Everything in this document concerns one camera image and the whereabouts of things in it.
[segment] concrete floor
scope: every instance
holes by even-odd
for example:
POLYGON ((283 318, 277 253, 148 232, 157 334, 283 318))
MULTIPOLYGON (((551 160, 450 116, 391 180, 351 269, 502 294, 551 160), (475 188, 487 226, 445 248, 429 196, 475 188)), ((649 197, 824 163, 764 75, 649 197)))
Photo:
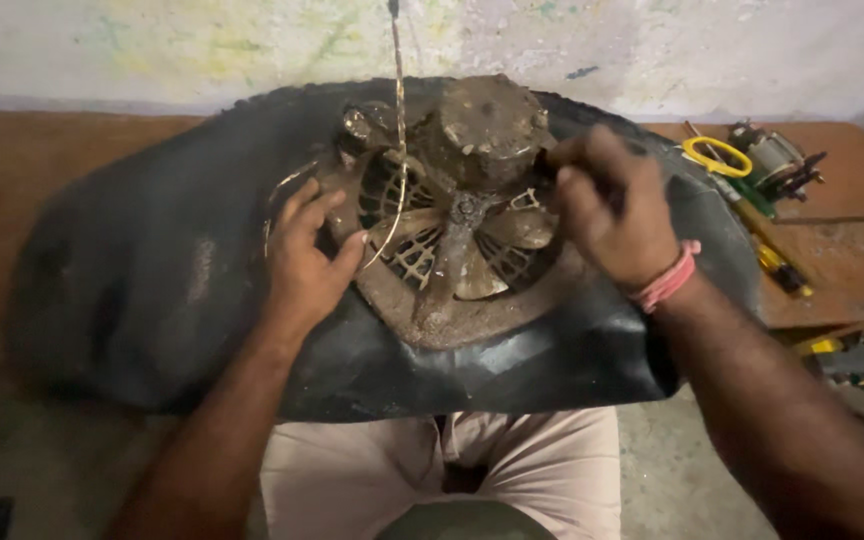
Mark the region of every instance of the concrete floor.
MULTIPOLYGON (((775 538, 716 457, 688 388, 619 407, 618 417, 624 538, 775 538)), ((176 423, 43 402, 0 370, 0 497, 15 497, 9 538, 99 537, 176 423)))

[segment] yellow object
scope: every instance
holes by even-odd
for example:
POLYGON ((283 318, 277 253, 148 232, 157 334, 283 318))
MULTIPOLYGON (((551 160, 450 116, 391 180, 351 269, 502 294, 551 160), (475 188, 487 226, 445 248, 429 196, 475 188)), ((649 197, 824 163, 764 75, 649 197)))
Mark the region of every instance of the yellow object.
POLYGON ((786 292, 798 296, 799 298, 809 298, 815 293, 815 291, 812 290, 812 287, 805 284, 805 278, 801 277, 799 271, 795 270, 792 265, 784 260, 777 252, 775 252, 775 250, 762 243, 762 240, 757 236, 753 235, 752 240, 755 242, 755 255, 758 257, 758 265, 762 267, 762 271, 772 276, 773 279, 780 281, 779 284, 782 286, 784 286, 782 283, 782 272, 785 272, 786 278, 789 276, 790 272, 794 272, 798 275, 798 279, 802 281, 802 284, 797 289, 791 292, 786 290, 786 292))
POLYGON ((809 350, 813 355, 819 353, 834 353, 836 351, 841 351, 842 349, 842 341, 837 338, 825 339, 809 346, 809 350))
POLYGON ((842 342, 838 339, 825 339, 818 343, 813 343, 809 349, 811 349, 813 355, 818 355, 819 353, 834 353, 842 350, 842 342))
POLYGON ((693 136, 692 138, 681 141, 681 149, 684 150, 691 159, 705 166, 705 170, 710 173, 719 173, 730 178, 742 178, 749 176, 749 173, 752 172, 752 160, 745 153, 739 152, 733 146, 726 144, 717 138, 712 138, 710 136, 693 136), (740 170, 735 167, 730 167, 725 163, 720 163, 715 159, 702 155, 702 153, 699 153, 695 149, 695 145, 700 142, 711 146, 717 146, 722 150, 725 150, 727 153, 732 154, 742 163, 742 169, 740 170))

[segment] hand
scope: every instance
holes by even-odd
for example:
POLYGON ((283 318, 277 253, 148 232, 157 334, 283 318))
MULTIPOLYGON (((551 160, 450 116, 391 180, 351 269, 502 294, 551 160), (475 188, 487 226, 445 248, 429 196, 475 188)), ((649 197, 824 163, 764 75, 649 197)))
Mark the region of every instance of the hand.
POLYGON ((548 153, 558 168, 554 206, 585 259, 622 289, 638 291, 675 264, 681 248, 669 219, 661 169, 595 126, 548 153))
POLYGON ((277 340, 301 344, 335 310, 365 251, 366 231, 342 244, 335 260, 315 247, 326 214, 346 200, 344 191, 322 194, 315 178, 285 202, 269 236, 269 299, 263 313, 277 340))

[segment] white wall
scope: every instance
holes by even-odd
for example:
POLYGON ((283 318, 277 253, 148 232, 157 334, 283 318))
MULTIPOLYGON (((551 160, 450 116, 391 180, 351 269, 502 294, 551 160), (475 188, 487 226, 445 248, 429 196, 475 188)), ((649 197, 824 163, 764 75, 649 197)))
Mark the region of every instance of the white wall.
MULTIPOLYGON (((637 119, 864 118, 864 0, 401 0, 406 71, 637 119)), ((211 113, 391 76, 385 0, 0 0, 0 108, 211 113)))

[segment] yellow scissors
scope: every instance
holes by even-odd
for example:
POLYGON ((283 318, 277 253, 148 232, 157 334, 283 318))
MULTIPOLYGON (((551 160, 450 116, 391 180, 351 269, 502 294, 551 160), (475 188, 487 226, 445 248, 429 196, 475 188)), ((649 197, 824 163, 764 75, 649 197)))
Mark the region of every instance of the yellow scissors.
POLYGON ((732 145, 726 144, 717 138, 712 138, 710 136, 693 136, 692 138, 681 141, 681 149, 684 150, 691 159, 704 166, 705 170, 710 173, 719 173, 729 178, 743 178, 749 176, 749 173, 752 172, 752 160, 748 155, 739 152, 732 145), (742 168, 737 169, 735 167, 730 167, 725 163, 702 155, 702 153, 699 153, 695 149, 695 145, 699 143, 717 146, 722 150, 725 150, 727 153, 732 154, 742 164, 742 168))

